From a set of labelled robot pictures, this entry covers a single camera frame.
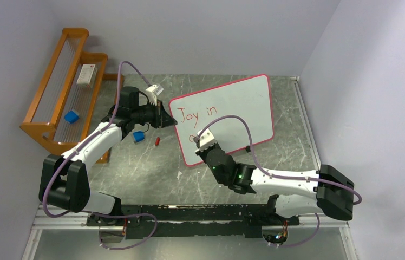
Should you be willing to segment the red marker cap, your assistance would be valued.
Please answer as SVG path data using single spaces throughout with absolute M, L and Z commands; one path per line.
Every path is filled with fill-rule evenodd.
M 160 144 L 160 137 L 157 137 L 156 138 L 156 140 L 155 140 L 155 146 L 159 146 L 159 144 Z

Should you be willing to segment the red framed whiteboard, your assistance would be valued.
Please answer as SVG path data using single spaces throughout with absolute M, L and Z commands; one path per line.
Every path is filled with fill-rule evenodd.
M 169 110 L 177 121 L 175 130 L 187 166 L 202 162 L 193 139 L 217 118 L 227 116 L 209 129 L 227 153 L 248 146 L 249 134 L 255 145 L 275 134 L 270 80 L 265 74 L 172 98 Z

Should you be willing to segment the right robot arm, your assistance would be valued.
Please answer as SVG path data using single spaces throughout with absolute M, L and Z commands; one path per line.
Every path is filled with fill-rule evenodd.
M 196 155 L 208 166 L 218 184 L 239 193 L 269 193 L 277 196 L 265 210 L 271 224 L 284 218 L 323 213 L 341 221 L 353 219 L 354 182 L 331 165 L 311 171 L 277 171 L 235 162 L 218 144 Z

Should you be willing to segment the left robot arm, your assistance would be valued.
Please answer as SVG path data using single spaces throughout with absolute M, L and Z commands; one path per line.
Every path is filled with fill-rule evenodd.
M 177 121 L 164 109 L 158 99 L 163 87 L 157 84 L 145 91 L 122 87 L 116 102 L 97 128 L 75 147 L 61 155 L 48 155 L 42 167 L 39 200 L 49 217 L 48 206 L 64 209 L 64 213 L 92 212 L 109 225 L 118 224 L 123 217 L 121 200 L 115 196 L 90 189 L 88 172 L 113 146 L 119 144 L 136 125 L 159 129 L 175 126 Z

